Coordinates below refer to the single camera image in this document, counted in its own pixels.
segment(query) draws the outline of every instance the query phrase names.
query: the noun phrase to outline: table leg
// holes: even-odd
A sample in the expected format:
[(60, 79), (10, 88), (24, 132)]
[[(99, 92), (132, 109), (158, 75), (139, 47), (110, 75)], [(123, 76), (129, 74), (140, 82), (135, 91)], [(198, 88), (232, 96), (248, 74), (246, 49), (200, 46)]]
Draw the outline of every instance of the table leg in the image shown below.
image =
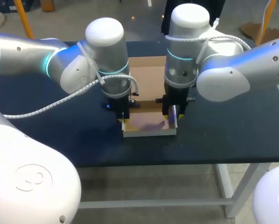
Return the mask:
[(225, 208), (227, 218), (235, 218), (249, 196), (254, 191), (257, 183), (265, 174), (271, 163), (251, 163), (247, 168), (242, 180), (236, 188), (232, 199), (234, 204), (228, 205)]
[(21, 0), (15, 0), (14, 3), (15, 3), (15, 6), (17, 8), (17, 12), (20, 16), (20, 20), (22, 22), (23, 28), (24, 28), (24, 30), (27, 34), (27, 37), (30, 38), (30, 39), (33, 39), (34, 36), (33, 36), (32, 30), (31, 30), (31, 27), (29, 25), (27, 15), (26, 15), (26, 12), (24, 11)]

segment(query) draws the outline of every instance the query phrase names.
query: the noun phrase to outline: orange pole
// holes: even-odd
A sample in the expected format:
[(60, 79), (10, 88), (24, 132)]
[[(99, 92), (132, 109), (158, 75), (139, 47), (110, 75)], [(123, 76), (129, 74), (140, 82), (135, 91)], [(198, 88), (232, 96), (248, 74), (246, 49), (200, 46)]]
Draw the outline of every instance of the orange pole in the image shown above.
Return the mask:
[(270, 0), (270, 3), (269, 3), (269, 5), (268, 5), (268, 7), (266, 9), (265, 19), (264, 19), (264, 21), (262, 21), (261, 27), (260, 27), (260, 29), (258, 31), (258, 35), (257, 35), (257, 38), (256, 38), (256, 45), (257, 46), (261, 45), (261, 43), (262, 43), (262, 40), (263, 40), (263, 37), (264, 37), (265, 32), (267, 30), (267, 27), (268, 27), (268, 24), (269, 24), (272, 12), (273, 12), (274, 7), (275, 7), (276, 1), (277, 0)]
[(20, 20), (23, 24), (24, 30), (26, 31), (28, 38), (33, 39), (34, 36), (32, 34), (31, 27), (29, 26), (27, 15), (26, 15), (26, 12), (24, 11), (21, 0), (14, 0), (14, 3), (16, 5), (17, 12), (20, 16)]

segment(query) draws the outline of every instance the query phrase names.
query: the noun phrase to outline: table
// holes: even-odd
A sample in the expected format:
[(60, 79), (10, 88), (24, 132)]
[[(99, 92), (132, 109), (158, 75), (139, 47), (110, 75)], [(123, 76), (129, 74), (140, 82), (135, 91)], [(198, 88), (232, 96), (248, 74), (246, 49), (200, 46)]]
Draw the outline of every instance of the table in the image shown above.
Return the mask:
[[(129, 56), (162, 56), (165, 42), (129, 42)], [(61, 88), (39, 74), (0, 77), (0, 111), (21, 114), (65, 97)], [(84, 202), (80, 208), (227, 205), (235, 217), (271, 162), (279, 162), (279, 90), (272, 87), (211, 103), (198, 94), (188, 105), (174, 137), (123, 139), (114, 114), (102, 108), (94, 86), (53, 110), (11, 122), (30, 137), (68, 157), (76, 167), (217, 164), (224, 198)], [(233, 193), (225, 163), (252, 163)]]

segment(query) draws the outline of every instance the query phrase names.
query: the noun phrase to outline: black tabletop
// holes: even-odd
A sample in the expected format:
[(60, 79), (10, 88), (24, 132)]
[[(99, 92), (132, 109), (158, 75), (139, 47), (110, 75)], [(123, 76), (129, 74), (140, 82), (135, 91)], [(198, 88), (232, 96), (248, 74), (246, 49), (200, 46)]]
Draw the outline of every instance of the black tabletop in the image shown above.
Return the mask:
[[(129, 56), (165, 55), (161, 42), (129, 42)], [(46, 76), (0, 77), (0, 111), (31, 112), (66, 94)], [(250, 163), (279, 161), (279, 90), (253, 91), (223, 103), (198, 94), (178, 134), (123, 139), (99, 85), (48, 112), (11, 122), (67, 156), (75, 166)]]

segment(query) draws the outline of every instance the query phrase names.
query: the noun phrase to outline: circular logo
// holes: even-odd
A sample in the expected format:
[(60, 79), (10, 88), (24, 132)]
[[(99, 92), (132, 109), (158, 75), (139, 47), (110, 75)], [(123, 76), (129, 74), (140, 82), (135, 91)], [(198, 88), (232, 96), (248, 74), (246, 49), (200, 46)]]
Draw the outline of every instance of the circular logo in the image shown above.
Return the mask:
[(21, 191), (46, 190), (52, 186), (52, 175), (43, 166), (28, 164), (15, 171), (16, 188)]

